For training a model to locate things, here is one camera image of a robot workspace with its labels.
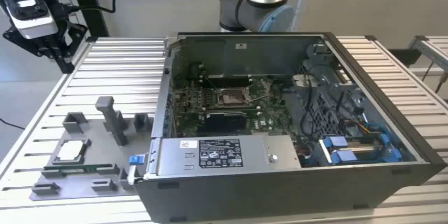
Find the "sticker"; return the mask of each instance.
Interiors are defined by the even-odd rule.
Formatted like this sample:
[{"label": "sticker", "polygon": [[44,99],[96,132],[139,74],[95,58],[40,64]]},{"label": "sticker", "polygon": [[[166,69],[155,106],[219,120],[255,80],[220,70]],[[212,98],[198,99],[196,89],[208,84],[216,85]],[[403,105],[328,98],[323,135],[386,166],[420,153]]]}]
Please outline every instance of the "sticker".
[{"label": "sticker", "polygon": [[202,168],[243,167],[243,153],[239,139],[200,140],[199,153]]},{"label": "sticker", "polygon": [[247,49],[247,43],[235,44],[235,49]]},{"label": "sticker", "polygon": [[198,148],[196,140],[180,140],[180,148]]}]

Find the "open computer tower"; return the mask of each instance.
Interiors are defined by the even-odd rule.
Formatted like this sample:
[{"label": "open computer tower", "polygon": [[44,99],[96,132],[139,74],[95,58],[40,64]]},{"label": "open computer tower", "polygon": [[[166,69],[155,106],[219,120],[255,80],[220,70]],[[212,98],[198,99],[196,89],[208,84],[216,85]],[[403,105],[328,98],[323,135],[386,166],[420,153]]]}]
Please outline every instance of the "open computer tower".
[{"label": "open computer tower", "polygon": [[374,208],[444,168],[332,33],[167,43],[135,183],[155,222]]}]

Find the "slotted aluminum surface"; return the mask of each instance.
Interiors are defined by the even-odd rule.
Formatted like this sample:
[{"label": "slotted aluminum surface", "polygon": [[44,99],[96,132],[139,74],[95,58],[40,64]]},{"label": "slotted aluminum surface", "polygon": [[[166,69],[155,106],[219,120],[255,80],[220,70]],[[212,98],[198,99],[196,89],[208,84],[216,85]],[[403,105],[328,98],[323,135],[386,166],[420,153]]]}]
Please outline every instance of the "slotted aluminum surface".
[{"label": "slotted aluminum surface", "polygon": [[416,36],[410,47],[418,49],[431,61],[448,72],[447,36]]},{"label": "slotted aluminum surface", "polygon": [[[376,41],[339,37],[376,84],[410,122],[448,162],[448,109],[396,58]],[[154,114],[164,60],[163,39],[100,39],[88,45],[82,65],[60,82],[55,98],[0,179],[2,223],[147,223],[150,215],[138,196],[31,201],[31,187],[39,169],[62,137],[64,114],[83,111],[100,118],[95,109],[99,95],[114,95],[115,108],[126,117]],[[296,215],[214,223],[428,223],[448,220],[448,169],[422,186],[399,190],[376,208],[324,214]]]}]

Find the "circuit board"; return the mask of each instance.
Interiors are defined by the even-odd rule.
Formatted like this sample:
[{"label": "circuit board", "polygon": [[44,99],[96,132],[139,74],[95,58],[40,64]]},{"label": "circuit board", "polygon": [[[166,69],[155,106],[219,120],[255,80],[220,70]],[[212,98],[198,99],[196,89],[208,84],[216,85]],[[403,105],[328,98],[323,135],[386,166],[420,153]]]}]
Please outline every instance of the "circuit board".
[{"label": "circuit board", "polygon": [[175,89],[178,137],[266,134],[295,138],[299,131],[283,88],[283,82],[268,78],[251,78],[246,87],[210,88],[196,81],[186,83]]}]

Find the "power supply label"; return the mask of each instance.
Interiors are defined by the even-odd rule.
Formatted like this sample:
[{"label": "power supply label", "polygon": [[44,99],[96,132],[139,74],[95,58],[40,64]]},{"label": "power supply label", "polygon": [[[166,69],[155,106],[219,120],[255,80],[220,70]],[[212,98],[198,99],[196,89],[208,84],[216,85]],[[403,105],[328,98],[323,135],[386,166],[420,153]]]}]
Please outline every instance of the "power supply label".
[{"label": "power supply label", "polygon": [[202,168],[243,167],[239,139],[200,140],[199,153],[199,166]]}]

